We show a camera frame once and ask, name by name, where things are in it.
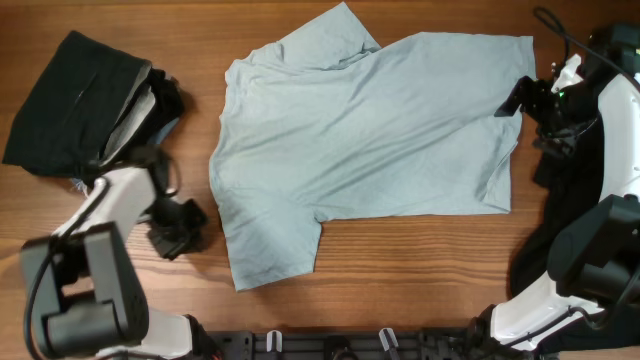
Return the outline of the light blue t-shirt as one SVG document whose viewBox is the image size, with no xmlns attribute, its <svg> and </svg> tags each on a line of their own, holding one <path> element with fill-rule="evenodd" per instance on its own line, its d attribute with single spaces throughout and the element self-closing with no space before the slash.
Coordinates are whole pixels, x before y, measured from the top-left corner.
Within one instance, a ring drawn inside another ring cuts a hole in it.
<svg viewBox="0 0 640 360">
<path fill-rule="evenodd" d="M 328 221 L 508 213 L 522 118 L 496 111 L 535 71 L 529 36 L 381 46 L 345 4 L 235 60 L 209 162 L 235 288 L 311 273 Z"/>
</svg>

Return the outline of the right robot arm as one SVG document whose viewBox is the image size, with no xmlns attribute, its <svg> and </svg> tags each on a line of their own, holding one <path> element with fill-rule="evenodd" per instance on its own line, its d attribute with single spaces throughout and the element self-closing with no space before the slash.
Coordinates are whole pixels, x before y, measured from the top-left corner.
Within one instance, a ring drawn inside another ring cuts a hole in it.
<svg viewBox="0 0 640 360">
<path fill-rule="evenodd" d="M 539 359 L 639 342 L 639 29 L 595 30 L 551 80 L 521 78 L 497 115 L 524 112 L 548 190 L 510 266 L 508 301 L 451 345 L 466 359 Z"/>
</svg>

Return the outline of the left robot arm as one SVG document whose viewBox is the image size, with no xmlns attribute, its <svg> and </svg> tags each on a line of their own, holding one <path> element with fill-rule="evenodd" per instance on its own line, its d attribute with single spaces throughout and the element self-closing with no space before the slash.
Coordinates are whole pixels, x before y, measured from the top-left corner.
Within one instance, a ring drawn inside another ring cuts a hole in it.
<svg viewBox="0 0 640 360">
<path fill-rule="evenodd" d="M 191 315 L 152 309 L 126 249 L 149 225 L 163 259 L 203 250 L 207 216 L 180 202 L 174 160 L 157 146 L 97 169 L 94 189 L 51 235 L 20 251 L 26 285 L 23 336 L 33 359 L 220 359 L 222 350 Z"/>
</svg>

